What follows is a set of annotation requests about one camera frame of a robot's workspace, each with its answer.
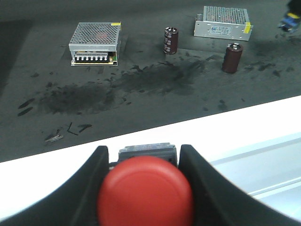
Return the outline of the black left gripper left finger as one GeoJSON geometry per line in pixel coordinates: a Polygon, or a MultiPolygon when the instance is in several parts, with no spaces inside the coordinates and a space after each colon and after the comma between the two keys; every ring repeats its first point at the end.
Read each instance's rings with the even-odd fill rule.
{"type": "Polygon", "coordinates": [[[99,188],[109,172],[109,153],[98,146],[63,185],[1,222],[2,226],[97,226],[99,188]]]}

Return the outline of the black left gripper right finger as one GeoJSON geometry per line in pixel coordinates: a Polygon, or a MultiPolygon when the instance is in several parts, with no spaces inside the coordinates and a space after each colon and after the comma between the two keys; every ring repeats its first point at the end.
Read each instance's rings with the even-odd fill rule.
{"type": "Polygon", "coordinates": [[[193,193],[195,226],[299,226],[222,176],[191,145],[182,145],[179,170],[193,193]]]}

